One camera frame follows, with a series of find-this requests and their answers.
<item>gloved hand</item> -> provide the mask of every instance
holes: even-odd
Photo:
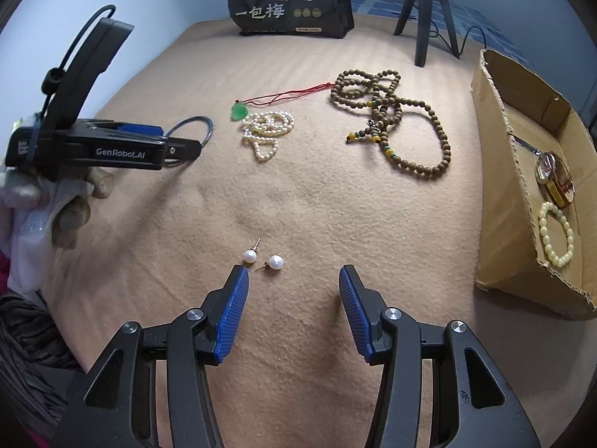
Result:
[[[33,170],[2,167],[0,251],[11,260],[8,287],[21,295],[38,290],[51,272],[56,248],[75,247],[77,231],[91,215],[88,198],[104,199],[112,187],[112,175],[100,168],[52,182]]]

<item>pearl earring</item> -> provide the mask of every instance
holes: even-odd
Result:
[[[282,269],[284,265],[284,258],[282,256],[278,256],[274,254],[268,261],[265,263],[264,266],[257,268],[255,271],[259,271],[260,269]]]
[[[247,251],[243,252],[243,260],[246,263],[253,264],[255,261],[257,261],[257,252],[259,251],[259,248],[257,246],[259,245],[260,240],[261,240],[261,238],[259,237],[259,239],[255,243],[255,246],[253,246],[251,249],[247,249]]]

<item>red string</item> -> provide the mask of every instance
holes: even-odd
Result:
[[[319,85],[314,86],[309,89],[299,89],[298,91],[286,91],[286,92],[280,92],[279,94],[268,94],[267,96],[259,96],[257,98],[251,98],[246,101],[238,101],[237,100],[237,103],[241,102],[243,104],[251,104],[252,106],[269,106],[270,104],[277,103],[278,101],[301,98],[303,96],[308,96],[309,94],[313,94],[314,92],[319,92],[319,91],[323,91],[324,89],[332,88],[333,86],[334,85],[331,82],[326,82],[325,84],[319,84]],[[273,97],[273,99],[266,103],[258,103],[257,102],[257,100],[271,98],[271,97]]]

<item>tripod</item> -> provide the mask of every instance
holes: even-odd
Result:
[[[404,0],[398,24],[394,35],[402,34],[404,25],[408,20],[415,0]],[[427,47],[429,46],[429,30],[431,29],[431,10],[434,0],[419,0],[419,27],[417,28],[417,46],[414,55],[414,65],[417,67],[424,67],[427,58]],[[450,3],[448,0],[440,0],[442,12],[444,13],[444,20],[448,28],[448,35],[450,37],[450,49],[452,54],[460,59],[458,52],[458,42],[456,41],[456,30],[454,29],[454,19],[452,18],[452,11],[450,10]]]

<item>cardboard box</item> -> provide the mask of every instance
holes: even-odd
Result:
[[[483,161],[483,215],[476,284],[530,299],[575,320],[597,317],[597,153],[577,113],[537,75],[495,52],[481,52],[472,82]],[[574,256],[553,267],[543,250],[536,155],[517,136],[568,165],[576,190],[563,212]],[[547,217],[551,244],[566,251],[562,226]]]

